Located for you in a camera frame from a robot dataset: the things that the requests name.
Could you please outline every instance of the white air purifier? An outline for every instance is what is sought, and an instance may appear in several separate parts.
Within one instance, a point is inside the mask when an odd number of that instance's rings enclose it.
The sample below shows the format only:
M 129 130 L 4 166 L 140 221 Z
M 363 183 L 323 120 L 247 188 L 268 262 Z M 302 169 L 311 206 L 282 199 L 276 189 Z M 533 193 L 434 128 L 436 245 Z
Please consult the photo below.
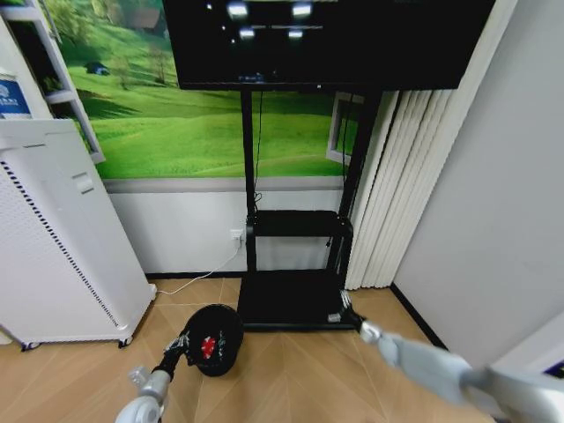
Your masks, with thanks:
M 0 326 L 24 349 L 131 341 L 156 289 L 72 121 L 0 121 L 0 234 Z

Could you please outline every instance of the power outlet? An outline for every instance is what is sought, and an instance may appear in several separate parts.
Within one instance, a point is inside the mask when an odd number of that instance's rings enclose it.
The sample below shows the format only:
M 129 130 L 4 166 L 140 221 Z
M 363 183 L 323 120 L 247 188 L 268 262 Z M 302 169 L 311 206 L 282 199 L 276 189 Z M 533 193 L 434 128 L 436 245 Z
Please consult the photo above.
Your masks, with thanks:
M 229 231 L 231 234 L 231 239 L 234 241 L 242 241 L 243 239 L 243 230 L 242 229 L 231 229 Z

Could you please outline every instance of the television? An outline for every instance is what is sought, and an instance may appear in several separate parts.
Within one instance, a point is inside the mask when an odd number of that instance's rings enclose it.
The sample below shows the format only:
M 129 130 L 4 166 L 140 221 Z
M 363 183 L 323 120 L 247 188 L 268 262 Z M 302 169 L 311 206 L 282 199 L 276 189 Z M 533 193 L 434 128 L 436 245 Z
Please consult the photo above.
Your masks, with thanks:
M 164 0 L 182 89 L 457 88 L 494 0 Z

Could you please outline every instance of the air purifier vent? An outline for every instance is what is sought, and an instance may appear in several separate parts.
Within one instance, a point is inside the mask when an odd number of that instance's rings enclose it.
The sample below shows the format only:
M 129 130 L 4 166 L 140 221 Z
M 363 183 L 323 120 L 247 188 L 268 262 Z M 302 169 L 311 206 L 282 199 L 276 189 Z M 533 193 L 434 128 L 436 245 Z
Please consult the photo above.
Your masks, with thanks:
M 80 278 L 80 280 L 82 280 L 82 282 L 85 284 L 86 288 L 88 288 L 88 291 L 92 294 L 92 296 L 94 297 L 94 299 L 96 299 L 96 301 L 98 301 L 98 303 L 100 304 L 100 307 L 104 310 L 104 312 L 106 313 L 106 315 L 108 316 L 109 320 L 112 322 L 112 324 L 115 327 L 119 327 L 118 322 L 115 320 L 114 316 L 112 315 L 112 313 L 109 311 L 108 307 L 106 306 L 106 304 L 104 304 L 104 301 L 102 301 L 102 299 L 100 298 L 100 296 L 96 293 L 96 291 L 94 290 L 94 288 L 92 287 L 92 285 L 90 284 L 90 282 L 88 281 L 88 278 L 85 276 L 85 274 L 80 270 L 80 268 L 78 267 L 78 264 L 76 263 L 75 259 L 71 256 L 71 253 L 68 251 L 68 249 L 64 246 L 64 244 L 61 242 L 61 240 L 59 239 L 59 236 L 56 234 L 55 230 L 53 229 L 53 227 L 51 227 L 51 225 L 48 223 L 47 219 L 45 219 L 45 217 L 43 216 L 43 214 L 41 213 L 41 210 L 37 207 L 36 203 L 33 201 L 33 199 L 29 196 L 29 194 L 27 193 L 26 189 L 24 188 L 24 185 L 21 183 L 21 181 L 18 179 L 18 177 L 14 174 L 14 172 L 11 170 L 10 166 L 8 165 L 7 162 L 5 161 L 0 161 L 0 166 L 2 166 L 2 168 L 4 169 L 4 171 L 6 172 L 6 174 L 8 175 L 8 177 L 11 180 L 11 183 L 16 187 L 16 189 L 19 191 L 19 193 L 21 194 L 21 196 L 24 198 L 24 200 L 26 200 L 27 205 L 31 208 L 31 210 L 33 211 L 35 217 L 41 222 L 41 224 L 43 225 L 44 229 L 47 231 L 47 233 L 49 234 L 49 236 L 51 237 L 51 239 L 53 240 L 53 242 L 55 243 L 55 245 L 59 248 L 59 250 L 63 253 L 64 257 L 66 258 L 66 260 L 69 262 L 70 266 L 72 267 L 72 269 L 77 273 L 78 277 Z

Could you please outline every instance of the wall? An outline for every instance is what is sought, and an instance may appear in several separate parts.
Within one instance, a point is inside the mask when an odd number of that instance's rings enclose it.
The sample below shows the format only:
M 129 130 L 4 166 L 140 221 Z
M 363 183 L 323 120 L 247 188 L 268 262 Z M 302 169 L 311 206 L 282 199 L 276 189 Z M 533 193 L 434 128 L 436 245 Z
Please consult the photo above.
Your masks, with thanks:
M 519 2 L 395 278 L 474 365 L 564 310 L 562 40 L 561 0 Z
M 243 229 L 245 193 L 110 194 L 145 272 L 210 271 L 236 247 L 230 229 Z M 264 191 L 264 209 L 336 210 L 341 191 Z M 260 270 L 323 267 L 327 239 L 258 238 Z M 222 271 L 245 271 L 245 248 Z

